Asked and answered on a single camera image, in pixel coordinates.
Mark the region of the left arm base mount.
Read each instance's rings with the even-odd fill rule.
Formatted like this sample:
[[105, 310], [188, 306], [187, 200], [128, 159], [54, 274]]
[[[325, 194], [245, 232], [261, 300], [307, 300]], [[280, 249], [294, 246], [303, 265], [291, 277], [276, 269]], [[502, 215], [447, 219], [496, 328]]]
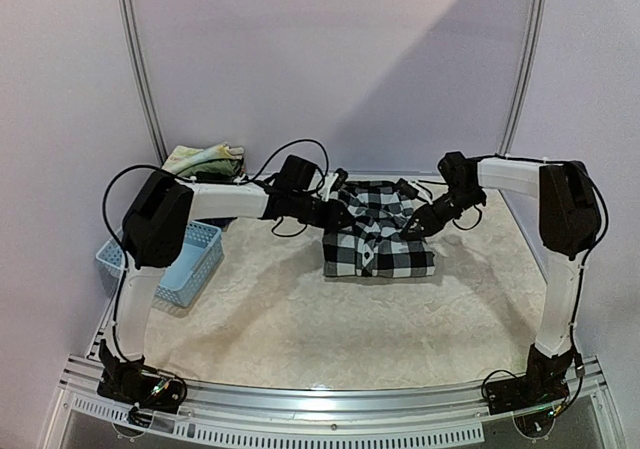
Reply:
[[106, 341], [100, 343], [99, 360], [103, 372], [97, 394], [142, 410], [176, 414], [185, 401], [186, 382], [172, 373], [144, 364], [144, 359], [123, 362], [114, 356]]

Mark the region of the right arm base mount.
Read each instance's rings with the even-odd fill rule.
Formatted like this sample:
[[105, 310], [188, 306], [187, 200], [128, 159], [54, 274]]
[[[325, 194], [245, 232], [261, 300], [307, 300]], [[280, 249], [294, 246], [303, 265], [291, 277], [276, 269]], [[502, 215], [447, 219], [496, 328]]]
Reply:
[[488, 404], [491, 415], [560, 401], [560, 408], [552, 411], [552, 417], [556, 417], [574, 400], [566, 382], [571, 365], [574, 365], [579, 378], [585, 375], [582, 354], [575, 348], [548, 357], [532, 344], [525, 373], [516, 376], [502, 369], [493, 371], [481, 384], [481, 396]]

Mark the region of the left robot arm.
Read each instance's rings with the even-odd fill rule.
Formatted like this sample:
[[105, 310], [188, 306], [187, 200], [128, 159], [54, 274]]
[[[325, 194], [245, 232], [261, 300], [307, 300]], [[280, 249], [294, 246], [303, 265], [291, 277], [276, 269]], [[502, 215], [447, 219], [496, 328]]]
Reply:
[[335, 232], [354, 218], [336, 197], [334, 185], [346, 178], [337, 171], [328, 184], [310, 186], [314, 170], [297, 156], [263, 180], [196, 182], [152, 167], [123, 217], [119, 246], [123, 269], [112, 321], [99, 349], [104, 365], [117, 366], [108, 379], [128, 403], [148, 395], [148, 381], [124, 363], [144, 359], [144, 335], [154, 294], [166, 269], [178, 258], [187, 226], [194, 220], [293, 218], [305, 226]]

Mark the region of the black white checkered shirt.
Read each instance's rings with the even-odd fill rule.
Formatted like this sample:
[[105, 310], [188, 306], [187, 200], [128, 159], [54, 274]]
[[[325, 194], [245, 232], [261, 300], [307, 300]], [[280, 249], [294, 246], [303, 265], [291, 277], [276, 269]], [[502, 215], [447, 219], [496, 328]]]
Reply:
[[391, 181], [347, 182], [336, 193], [353, 223], [322, 238], [326, 278], [423, 278], [435, 272], [435, 254], [424, 240], [401, 232], [414, 213]]

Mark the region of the floral pastel cloth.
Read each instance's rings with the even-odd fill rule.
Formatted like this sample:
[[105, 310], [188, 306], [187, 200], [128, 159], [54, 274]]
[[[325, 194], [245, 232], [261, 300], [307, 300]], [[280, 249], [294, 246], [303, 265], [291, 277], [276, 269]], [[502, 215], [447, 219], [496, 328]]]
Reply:
[[162, 165], [164, 170], [173, 174], [186, 174], [198, 166], [223, 162], [244, 160], [245, 149], [242, 146], [229, 146], [227, 143], [216, 144], [205, 149], [177, 145]]

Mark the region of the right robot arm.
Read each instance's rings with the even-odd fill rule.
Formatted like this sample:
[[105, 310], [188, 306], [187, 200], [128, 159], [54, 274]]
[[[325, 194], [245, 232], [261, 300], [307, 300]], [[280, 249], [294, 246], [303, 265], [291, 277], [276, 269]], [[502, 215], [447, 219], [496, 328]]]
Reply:
[[546, 252], [546, 296], [534, 347], [553, 359], [573, 348], [571, 331], [586, 259], [603, 233], [604, 205], [584, 163], [449, 152], [438, 164], [447, 191], [415, 209], [403, 227], [407, 241], [429, 238], [463, 212], [486, 203], [487, 189], [538, 203], [538, 232]]

